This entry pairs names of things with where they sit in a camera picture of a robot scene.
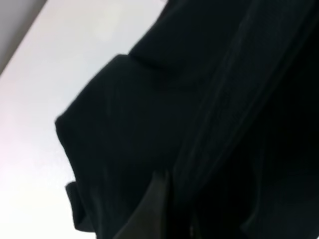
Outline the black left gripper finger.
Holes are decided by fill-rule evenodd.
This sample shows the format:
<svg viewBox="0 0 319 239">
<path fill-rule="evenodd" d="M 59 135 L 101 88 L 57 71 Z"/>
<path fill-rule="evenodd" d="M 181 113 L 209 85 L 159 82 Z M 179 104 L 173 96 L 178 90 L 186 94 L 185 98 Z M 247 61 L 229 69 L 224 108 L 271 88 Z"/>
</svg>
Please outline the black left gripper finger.
<svg viewBox="0 0 319 239">
<path fill-rule="evenodd" d="M 115 239 L 167 238 L 167 205 L 170 193 L 168 171 L 155 171 L 152 180 L 127 223 Z"/>
</svg>

